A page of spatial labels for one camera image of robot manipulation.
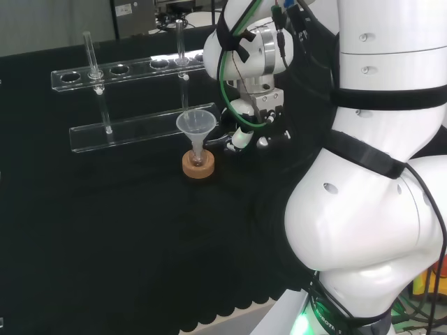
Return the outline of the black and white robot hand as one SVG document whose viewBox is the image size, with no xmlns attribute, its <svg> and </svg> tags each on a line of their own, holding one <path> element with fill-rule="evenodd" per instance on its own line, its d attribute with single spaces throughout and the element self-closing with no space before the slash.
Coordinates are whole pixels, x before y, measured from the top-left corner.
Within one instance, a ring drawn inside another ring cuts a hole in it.
<svg viewBox="0 0 447 335">
<path fill-rule="evenodd" d="M 284 112 L 284 92 L 273 89 L 262 94 L 242 94 L 230 102 L 222 117 L 231 117 L 231 126 L 224 148 L 231 153 L 256 148 L 278 149 L 291 141 L 291 130 Z"/>
</svg>

